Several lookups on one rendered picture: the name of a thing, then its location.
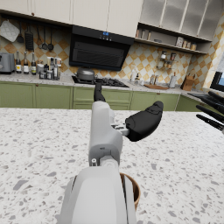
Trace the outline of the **wooden cutting board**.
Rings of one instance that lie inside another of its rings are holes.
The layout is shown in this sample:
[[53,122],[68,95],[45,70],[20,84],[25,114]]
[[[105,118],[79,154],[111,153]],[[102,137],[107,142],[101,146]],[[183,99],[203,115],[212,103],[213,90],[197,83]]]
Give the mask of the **wooden cutting board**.
[[162,89],[162,90],[167,90],[169,89],[168,87],[162,87],[159,85],[151,85],[151,84],[144,84],[145,87],[147,88],[152,88],[152,89]]

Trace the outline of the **dark bottle with white label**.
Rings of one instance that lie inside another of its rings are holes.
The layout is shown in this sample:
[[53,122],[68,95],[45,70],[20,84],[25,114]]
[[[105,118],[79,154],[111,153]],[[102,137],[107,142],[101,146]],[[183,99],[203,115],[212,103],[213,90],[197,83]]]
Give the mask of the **dark bottle with white label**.
[[27,52],[24,52],[24,74],[29,74],[29,65],[27,60]]
[[36,61],[35,61],[35,55],[34,52],[32,53],[32,60],[31,60],[31,74],[36,75],[37,68],[36,68]]
[[17,74],[21,74],[22,73],[21,61],[20,61],[20,58],[19,58],[19,51],[17,51],[16,72],[17,72]]

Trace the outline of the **green lower cabinets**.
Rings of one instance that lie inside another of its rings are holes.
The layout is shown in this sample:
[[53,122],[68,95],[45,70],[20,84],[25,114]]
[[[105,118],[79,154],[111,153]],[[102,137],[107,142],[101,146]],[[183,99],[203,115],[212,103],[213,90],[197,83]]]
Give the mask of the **green lower cabinets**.
[[[204,106],[204,103],[183,94],[108,88],[104,88],[102,94],[115,110],[143,110],[155,101],[164,104],[164,111],[197,112],[197,104]],[[0,108],[91,109],[93,101],[93,87],[0,81]]]

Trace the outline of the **black range hood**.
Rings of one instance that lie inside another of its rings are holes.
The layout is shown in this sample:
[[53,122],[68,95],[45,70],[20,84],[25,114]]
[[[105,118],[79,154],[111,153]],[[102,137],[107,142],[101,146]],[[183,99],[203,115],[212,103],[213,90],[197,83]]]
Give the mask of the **black range hood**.
[[133,43],[130,37],[73,25],[69,65],[120,71]]

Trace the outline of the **black framed window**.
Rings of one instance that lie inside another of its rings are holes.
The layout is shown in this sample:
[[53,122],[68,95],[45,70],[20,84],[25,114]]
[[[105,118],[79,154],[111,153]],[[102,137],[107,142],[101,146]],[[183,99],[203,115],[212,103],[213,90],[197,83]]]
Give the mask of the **black framed window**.
[[224,92],[224,72],[215,73],[210,88]]

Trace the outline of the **wooden wall shelf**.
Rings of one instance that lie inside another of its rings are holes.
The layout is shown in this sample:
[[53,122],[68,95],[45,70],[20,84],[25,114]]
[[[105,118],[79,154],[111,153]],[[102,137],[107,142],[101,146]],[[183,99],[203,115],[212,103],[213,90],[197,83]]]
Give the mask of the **wooden wall shelf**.
[[195,54],[206,54],[211,45],[211,41],[204,38],[194,37],[144,23],[137,25],[135,41]]

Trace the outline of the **hanging black grater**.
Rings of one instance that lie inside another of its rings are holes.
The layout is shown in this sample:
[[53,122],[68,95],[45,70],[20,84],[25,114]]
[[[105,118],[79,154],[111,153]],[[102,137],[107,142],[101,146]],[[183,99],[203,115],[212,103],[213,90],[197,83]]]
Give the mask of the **hanging black grater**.
[[30,26],[27,26],[27,30],[24,33],[24,39],[25,39],[25,49],[29,51],[33,51],[34,50],[33,33],[31,32]]

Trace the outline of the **hanging black ladle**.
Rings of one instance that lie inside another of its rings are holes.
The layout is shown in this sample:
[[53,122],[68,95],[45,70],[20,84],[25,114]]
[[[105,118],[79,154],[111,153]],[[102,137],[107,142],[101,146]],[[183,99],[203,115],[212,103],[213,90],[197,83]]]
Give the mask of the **hanging black ladle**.
[[48,50],[49,50],[49,51],[52,51],[52,50],[53,50],[52,39],[53,39],[53,28],[51,29],[50,44],[48,45]]
[[44,49],[44,50],[48,49],[48,46],[47,46],[47,43],[46,43],[46,28],[45,27],[44,27],[44,42],[42,44],[42,49]]

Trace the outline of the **brown wooden cup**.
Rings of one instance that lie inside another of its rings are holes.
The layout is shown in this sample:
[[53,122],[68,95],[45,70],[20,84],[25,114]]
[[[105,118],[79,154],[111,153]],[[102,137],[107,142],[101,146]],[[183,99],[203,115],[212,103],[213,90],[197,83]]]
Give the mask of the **brown wooden cup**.
[[127,177],[131,181],[133,186],[134,204],[135,208],[137,208],[141,196],[141,191],[138,183],[128,174],[120,173],[120,176],[121,180],[124,180],[124,177]]

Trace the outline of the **wall spice rack with jars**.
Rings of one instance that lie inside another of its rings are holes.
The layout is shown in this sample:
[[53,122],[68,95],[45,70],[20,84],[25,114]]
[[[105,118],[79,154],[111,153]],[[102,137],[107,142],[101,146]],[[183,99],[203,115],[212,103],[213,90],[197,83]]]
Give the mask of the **wall spice rack with jars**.
[[176,63],[176,56],[175,52],[160,51],[158,53],[157,68],[173,69]]

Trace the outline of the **silver toaster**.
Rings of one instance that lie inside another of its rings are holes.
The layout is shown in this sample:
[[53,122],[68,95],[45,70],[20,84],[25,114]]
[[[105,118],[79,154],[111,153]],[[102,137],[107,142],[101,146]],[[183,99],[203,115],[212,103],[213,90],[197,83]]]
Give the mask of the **silver toaster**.
[[14,70],[14,54],[0,52],[0,74],[11,74]]

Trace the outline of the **hanging black spatula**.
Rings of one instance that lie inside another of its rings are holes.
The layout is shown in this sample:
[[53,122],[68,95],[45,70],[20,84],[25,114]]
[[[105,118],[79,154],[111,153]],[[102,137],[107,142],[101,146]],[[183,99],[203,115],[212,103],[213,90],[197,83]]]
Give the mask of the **hanging black spatula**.
[[24,43],[24,38],[22,36],[22,25],[21,25],[21,22],[19,22],[19,34],[17,36],[17,42],[18,43]]

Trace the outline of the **black gas cooktop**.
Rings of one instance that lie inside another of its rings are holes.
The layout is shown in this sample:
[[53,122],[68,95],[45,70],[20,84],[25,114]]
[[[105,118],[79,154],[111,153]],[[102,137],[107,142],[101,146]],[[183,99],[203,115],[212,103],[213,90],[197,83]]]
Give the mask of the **black gas cooktop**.
[[127,85],[125,85],[124,83],[122,83],[117,79],[94,78],[93,80],[81,80],[77,78],[75,75],[73,75],[72,78],[75,83],[79,84],[95,85],[96,83],[101,83],[103,86],[109,86],[109,87],[120,87],[120,88],[127,87]]

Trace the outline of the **white quilted pot holder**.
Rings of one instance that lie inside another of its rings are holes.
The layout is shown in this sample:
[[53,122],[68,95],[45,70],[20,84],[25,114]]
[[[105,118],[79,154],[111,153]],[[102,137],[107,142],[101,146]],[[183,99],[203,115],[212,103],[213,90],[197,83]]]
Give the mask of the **white quilted pot holder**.
[[9,40],[10,42],[14,42],[19,34],[19,29],[10,23],[8,20],[5,20],[0,25],[0,36]]

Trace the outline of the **cream upper cabinets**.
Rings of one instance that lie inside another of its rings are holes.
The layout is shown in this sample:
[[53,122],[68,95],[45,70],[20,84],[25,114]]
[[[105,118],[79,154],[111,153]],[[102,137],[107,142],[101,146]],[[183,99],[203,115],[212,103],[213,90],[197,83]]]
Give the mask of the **cream upper cabinets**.
[[0,0],[0,11],[134,38],[142,4],[143,0]]

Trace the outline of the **grey cooking pot with lid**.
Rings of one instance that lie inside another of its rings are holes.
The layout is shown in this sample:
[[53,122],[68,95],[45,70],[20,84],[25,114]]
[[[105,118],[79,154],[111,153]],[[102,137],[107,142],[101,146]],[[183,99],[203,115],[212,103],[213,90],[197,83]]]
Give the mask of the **grey cooking pot with lid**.
[[75,76],[82,81],[93,81],[95,72],[90,68],[81,67],[77,70]]

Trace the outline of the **wooden knife block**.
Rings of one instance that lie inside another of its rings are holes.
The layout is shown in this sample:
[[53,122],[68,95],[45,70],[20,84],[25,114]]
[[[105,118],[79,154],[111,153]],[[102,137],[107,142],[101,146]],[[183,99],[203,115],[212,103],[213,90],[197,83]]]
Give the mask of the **wooden knife block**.
[[187,75],[180,88],[185,91],[191,91],[193,83],[194,83],[194,77],[191,75]]

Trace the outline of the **glass door upper cabinets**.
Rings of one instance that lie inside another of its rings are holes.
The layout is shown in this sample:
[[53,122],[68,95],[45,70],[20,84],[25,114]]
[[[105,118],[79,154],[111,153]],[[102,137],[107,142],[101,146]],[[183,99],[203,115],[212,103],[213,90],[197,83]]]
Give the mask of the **glass door upper cabinets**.
[[212,40],[224,0],[143,0],[140,22]]

